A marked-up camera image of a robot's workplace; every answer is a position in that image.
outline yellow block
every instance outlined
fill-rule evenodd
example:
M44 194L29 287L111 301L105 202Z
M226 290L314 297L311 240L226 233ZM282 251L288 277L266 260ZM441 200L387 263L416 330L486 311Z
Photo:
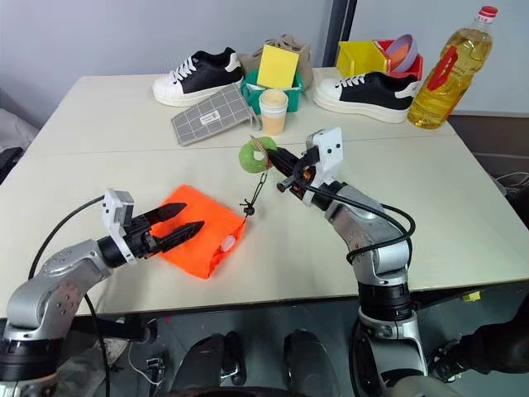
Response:
M480 291L471 292L470 294L463 295L461 299L463 299L465 302L475 302L481 299L481 292Z
M269 88L291 88L299 54L271 45L263 46L257 84Z

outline white plastic bag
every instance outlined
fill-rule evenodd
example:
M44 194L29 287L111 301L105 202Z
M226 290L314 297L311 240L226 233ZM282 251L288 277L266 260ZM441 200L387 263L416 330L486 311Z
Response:
M10 147L21 147L25 151L38 133L30 123L0 109L0 153Z

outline yellow container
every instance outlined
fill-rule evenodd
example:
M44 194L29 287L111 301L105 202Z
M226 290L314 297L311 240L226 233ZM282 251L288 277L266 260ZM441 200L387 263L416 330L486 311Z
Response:
M372 40L340 41L340 53L336 67L344 77L369 73L374 70L388 70L388 59Z

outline red bottle cap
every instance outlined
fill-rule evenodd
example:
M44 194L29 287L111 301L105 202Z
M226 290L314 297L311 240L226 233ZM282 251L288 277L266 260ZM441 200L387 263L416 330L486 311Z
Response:
M490 23L494 21L494 18L496 17L497 13L498 9L496 7L483 6L481 7L481 10L479 10L478 20L480 20L481 22Z

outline yellow oil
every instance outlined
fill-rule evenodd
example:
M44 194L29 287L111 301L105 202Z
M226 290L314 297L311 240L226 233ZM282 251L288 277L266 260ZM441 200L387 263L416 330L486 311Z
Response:
M435 67L410 107L407 119L417 127L438 128L445 122L472 83L474 74L483 66L493 41L485 31L459 29L446 43L441 52L441 60L453 45L457 48L458 58L446 82L433 91L427 87Z

